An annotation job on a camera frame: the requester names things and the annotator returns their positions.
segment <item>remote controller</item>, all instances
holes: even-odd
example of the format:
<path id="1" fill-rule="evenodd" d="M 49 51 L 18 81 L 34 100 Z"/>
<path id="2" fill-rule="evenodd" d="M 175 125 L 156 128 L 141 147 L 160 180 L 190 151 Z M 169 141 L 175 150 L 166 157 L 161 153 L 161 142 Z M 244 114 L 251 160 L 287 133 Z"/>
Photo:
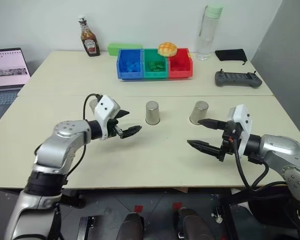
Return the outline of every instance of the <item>remote controller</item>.
<path id="1" fill-rule="evenodd" d="M 254 73 L 237 73 L 237 72 L 224 72 L 222 68 L 215 73 L 215 84 L 219 87 L 224 85 L 234 86 L 251 86 L 258 88 L 262 84 L 261 79 Z"/>

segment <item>laptop screen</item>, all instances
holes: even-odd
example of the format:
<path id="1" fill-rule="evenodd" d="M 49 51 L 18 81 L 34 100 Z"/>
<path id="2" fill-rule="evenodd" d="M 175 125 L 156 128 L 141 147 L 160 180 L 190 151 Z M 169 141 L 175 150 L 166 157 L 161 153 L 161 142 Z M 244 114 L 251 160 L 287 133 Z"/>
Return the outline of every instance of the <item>laptop screen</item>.
<path id="1" fill-rule="evenodd" d="M 0 50 L 0 89 L 22 87 L 30 74 L 20 48 Z"/>

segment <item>green sponge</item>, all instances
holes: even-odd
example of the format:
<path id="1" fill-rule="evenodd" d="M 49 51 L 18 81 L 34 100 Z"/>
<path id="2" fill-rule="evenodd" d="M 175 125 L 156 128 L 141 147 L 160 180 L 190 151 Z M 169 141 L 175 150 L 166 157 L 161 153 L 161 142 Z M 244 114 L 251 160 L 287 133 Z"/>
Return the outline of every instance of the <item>green sponge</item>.
<path id="1" fill-rule="evenodd" d="M 142 44 L 133 44 L 133 43 L 109 43 L 108 52 L 110 56 L 118 56 L 119 49 L 142 49 Z"/>

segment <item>blue bin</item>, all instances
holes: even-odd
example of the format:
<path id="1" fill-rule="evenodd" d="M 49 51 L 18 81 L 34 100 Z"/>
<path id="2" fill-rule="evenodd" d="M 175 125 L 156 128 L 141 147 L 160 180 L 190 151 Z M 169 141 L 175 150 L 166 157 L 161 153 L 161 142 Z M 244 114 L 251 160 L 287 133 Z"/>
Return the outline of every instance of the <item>blue bin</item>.
<path id="1" fill-rule="evenodd" d="M 118 79 L 143 79 L 142 49 L 120 49 L 116 60 Z"/>

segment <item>ketchup bottle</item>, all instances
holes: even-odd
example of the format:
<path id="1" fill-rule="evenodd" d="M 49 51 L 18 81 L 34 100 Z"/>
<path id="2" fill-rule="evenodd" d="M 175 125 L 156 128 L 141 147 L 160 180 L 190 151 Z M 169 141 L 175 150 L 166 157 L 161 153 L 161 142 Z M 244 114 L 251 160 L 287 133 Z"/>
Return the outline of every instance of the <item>ketchup bottle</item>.
<path id="1" fill-rule="evenodd" d="M 78 18 L 81 27 L 81 41 L 86 53 L 89 57 L 99 56 L 100 49 L 96 35 L 90 30 L 85 16 L 79 16 Z"/>

